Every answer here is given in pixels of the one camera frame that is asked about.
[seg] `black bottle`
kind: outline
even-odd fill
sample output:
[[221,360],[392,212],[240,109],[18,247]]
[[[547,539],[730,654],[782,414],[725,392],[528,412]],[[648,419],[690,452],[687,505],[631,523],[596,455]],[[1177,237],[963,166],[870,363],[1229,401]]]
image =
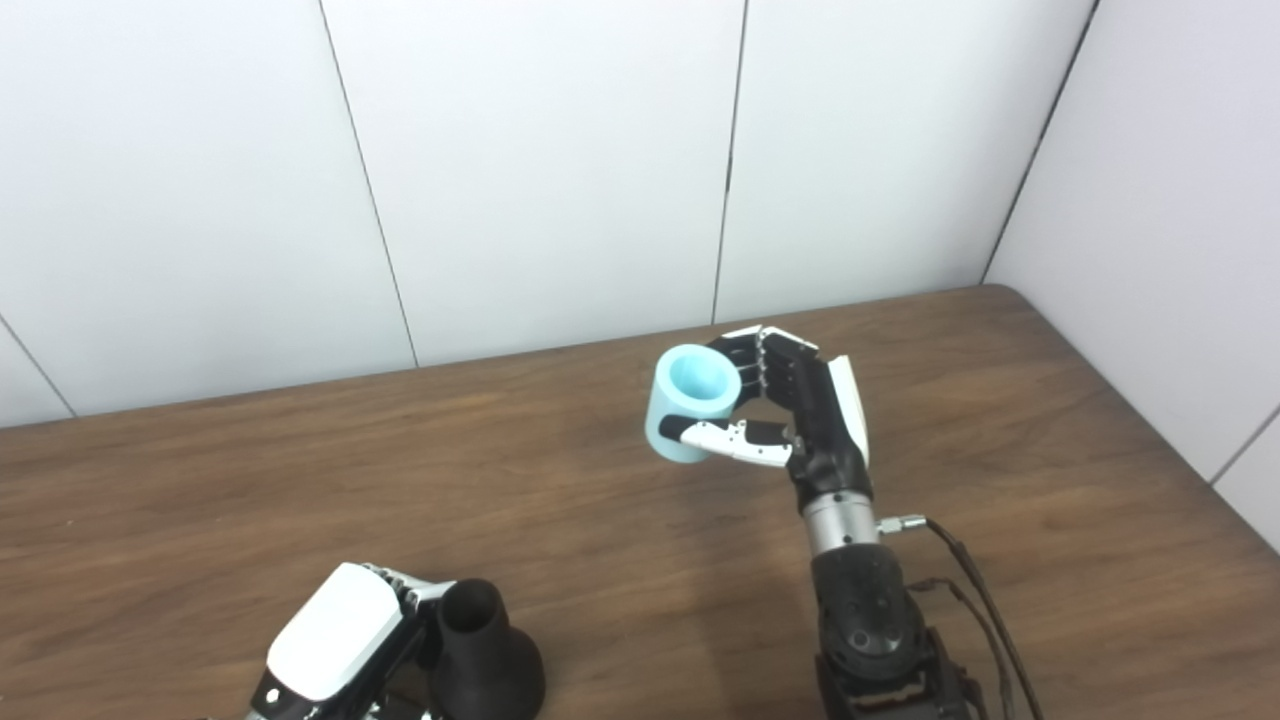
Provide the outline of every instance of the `black bottle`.
[[431,696],[449,720],[532,720],[547,694],[538,646],[511,626],[498,588],[461,580],[436,612],[442,652]]

